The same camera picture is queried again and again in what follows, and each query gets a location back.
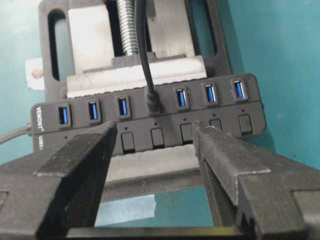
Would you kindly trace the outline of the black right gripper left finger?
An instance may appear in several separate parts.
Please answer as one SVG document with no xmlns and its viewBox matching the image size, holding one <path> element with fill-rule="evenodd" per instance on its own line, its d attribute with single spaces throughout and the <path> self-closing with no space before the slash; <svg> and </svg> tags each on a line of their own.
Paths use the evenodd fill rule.
<svg viewBox="0 0 320 240">
<path fill-rule="evenodd" d="M 116 144 L 114 122 L 0 167 L 0 237 L 41 240 L 92 227 Z"/>
</svg>

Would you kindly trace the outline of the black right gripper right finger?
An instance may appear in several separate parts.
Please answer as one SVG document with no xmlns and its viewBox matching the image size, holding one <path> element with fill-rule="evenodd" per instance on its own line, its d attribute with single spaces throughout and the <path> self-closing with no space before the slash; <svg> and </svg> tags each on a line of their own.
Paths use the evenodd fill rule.
<svg viewBox="0 0 320 240">
<path fill-rule="evenodd" d="M 192 138 L 215 225 L 258 240 L 319 239 L 318 169 L 198 120 Z"/>
</svg>

